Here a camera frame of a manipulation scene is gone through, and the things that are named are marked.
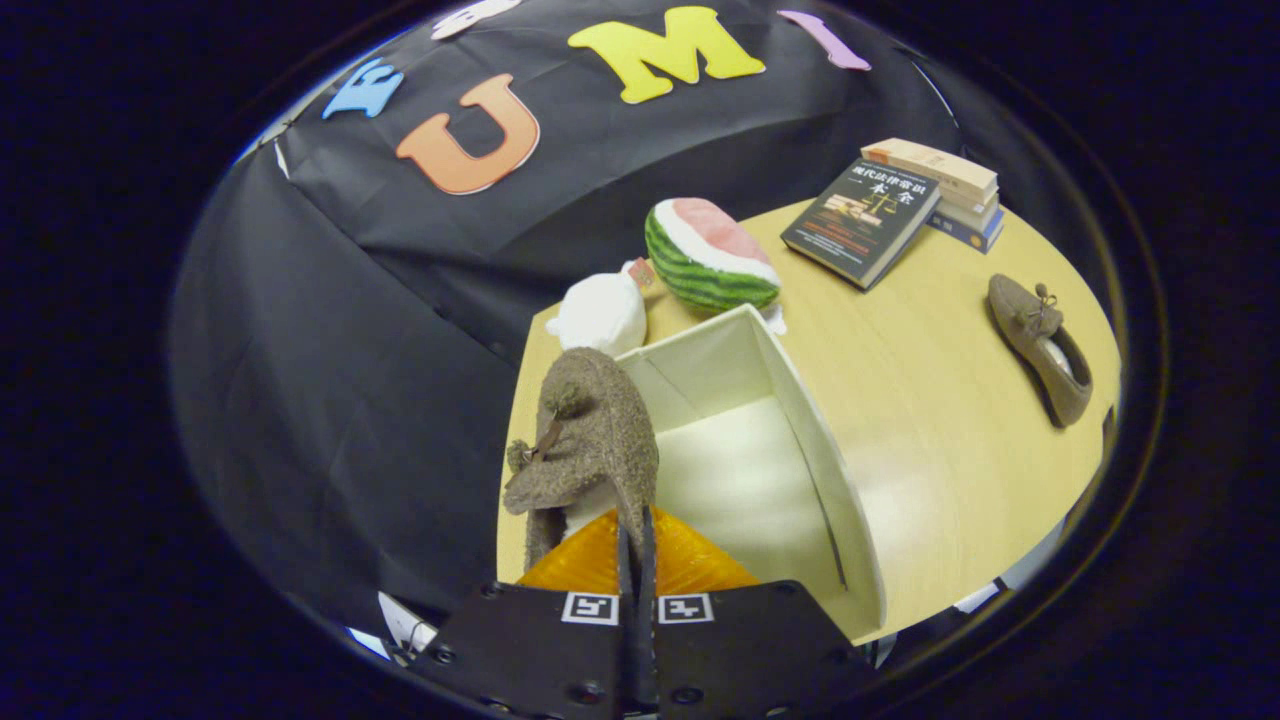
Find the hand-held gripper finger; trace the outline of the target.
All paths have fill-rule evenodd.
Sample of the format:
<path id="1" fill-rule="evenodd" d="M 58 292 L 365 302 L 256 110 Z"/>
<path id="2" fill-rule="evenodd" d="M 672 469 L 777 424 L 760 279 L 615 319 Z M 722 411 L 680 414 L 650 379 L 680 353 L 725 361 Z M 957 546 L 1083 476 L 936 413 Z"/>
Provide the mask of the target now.
<path id="1" fill-rule="evenodd" d="M 650 515 L 654 575 L 643 667 L 663 719 L 814 719 L 877 676 L 794 579 L 748 582 L 687 524 Z"/>
<path id="2" fill-rule="evenodd" d="M 622 719 L 634 702 L 634 552 L 613 538 L 613 593 L 490 582 L 416 653 L 410 671 L 488 719 Z"/>

